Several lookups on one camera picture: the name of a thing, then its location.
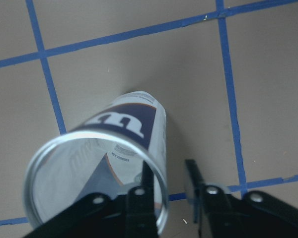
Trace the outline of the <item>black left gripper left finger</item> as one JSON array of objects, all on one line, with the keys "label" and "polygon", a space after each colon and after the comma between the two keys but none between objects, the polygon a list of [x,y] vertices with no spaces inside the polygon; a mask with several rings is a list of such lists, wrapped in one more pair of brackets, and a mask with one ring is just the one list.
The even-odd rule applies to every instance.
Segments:
[{"label": "black left gripper left finger", "polygon": [[125,237],[158,237],[154,195],[154,176],[151,168],[143,162],[141,183],[129,190],[126,200]]}]

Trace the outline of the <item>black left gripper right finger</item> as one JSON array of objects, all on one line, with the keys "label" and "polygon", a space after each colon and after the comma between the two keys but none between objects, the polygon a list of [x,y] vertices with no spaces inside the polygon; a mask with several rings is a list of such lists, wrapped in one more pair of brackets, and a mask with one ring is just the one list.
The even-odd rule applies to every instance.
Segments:
[{"label": "black left gripper right finger", "polygon": [[185,193],[193,207],[193,222],[200,238],[227,238],[232,231],[228,194],[217,185],[207,184],[193,159],[185,160]]}]

